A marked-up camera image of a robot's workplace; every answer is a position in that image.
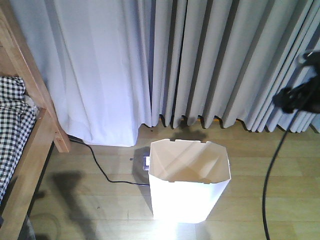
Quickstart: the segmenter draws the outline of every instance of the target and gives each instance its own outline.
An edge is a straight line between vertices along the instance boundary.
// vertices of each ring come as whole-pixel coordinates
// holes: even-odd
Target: white box
[[[224,146],[163,139],[151,143],[149,182],[154,219],[200,223],[231,179]]]

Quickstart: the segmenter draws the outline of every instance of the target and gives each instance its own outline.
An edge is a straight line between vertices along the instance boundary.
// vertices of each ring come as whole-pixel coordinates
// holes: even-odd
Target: black cable
[[[94,150],[92,149],[92,147],[89,146],[88,144],[84,143],[84,142],[77,141],[77,140],[74,140],[74,139],[71,139],[71,138],[69,138],[69,139],[70,139],[71,142],[85,145],[85,146],[87,146],[87,147],[91,150],[91,153],[92,153],[93,159],[94,159],[94,161],[95,161],[95,164],[98,166],[98,168],[100,169],[100,171],[102,172],[102,174],[105,176],[105,178],[106,178],[110,183],[122,183],[122,184],[132,184],[132,185],[139,185],[139,186],[150,186],[150,184],[146,184],[146,183],[136,183],[136,182],[131,182],[131,181],[112,181],[112,180],[110,180],[110,179],[108,178],[107,174],[104,172],[104,170],[103,170],[102,167],[100,166],[100,164],[98,163],[97,158],[96,158],[96,156],[95,156],[95,153],[94,153]]]
[[[269,176],[272,170],[272,167],[275,163],[276,157],[280,151],[280,148],[282,146],[282,144],[284,143],[284,140],[290,130],[290,128],[292,127],[293,123],[295,122],[298,113],[305,107],[306,103],[311,99],[312,95],[317,91],[317,89],[320,87],[320,79],[319,77],[317,77],[317,82],[315,83],[315,86],[313,86],[312,90],[309,92],[309,94],[306,96],[306,98],[302,101],[300,107],[297,109],[297,111],[295,112],[289,126],[287,127],[286,131],[284,132],[274,154],[273,157],[271,159],[271,162],[269,164],[269,168],[266,172],[265,175],[265,179],[264,179],[264,185],[263,185],[263,193],[262,193],[262,220],[263,220],[263,227],[264,227],[264,233],[265,233],[265,238],[267,240],[270,240],[270,235],[269,235],[269,230],[268,230],[268,223],[267,223],[267,217],[266,217],[266,195],[267,195],[267,186],[268,186],[268,180],[269,180]]]

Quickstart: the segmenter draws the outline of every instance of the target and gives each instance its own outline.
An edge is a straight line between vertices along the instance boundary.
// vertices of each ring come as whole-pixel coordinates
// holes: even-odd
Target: wooden bed frame
[[[1,240],[16,240],[34,195],[49,149],[54,141],[59,152],[70,151],[54,104],[8,0],[0,0],[0,76],[22,77],[27,94],[40,107],[35,126],[24,147],[10,182],[10,191],[1,203],[4,222]]]

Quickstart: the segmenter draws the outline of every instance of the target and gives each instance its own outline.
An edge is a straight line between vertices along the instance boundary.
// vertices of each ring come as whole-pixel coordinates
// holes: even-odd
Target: bed post
[[[51,116],[55,130],[55,146],[61,153],[69,152],[69,138],[59,124],[51,96],[8,0],[0,0],[0,45],[3,45],[18,76],[23,78],[28,95],[38,107],[46,109]]]

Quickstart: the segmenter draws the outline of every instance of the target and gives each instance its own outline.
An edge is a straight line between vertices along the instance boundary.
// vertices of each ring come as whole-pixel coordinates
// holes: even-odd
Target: black and white checkered fabric
[[[20,77],[0,77],[0,202],[36,122]]]

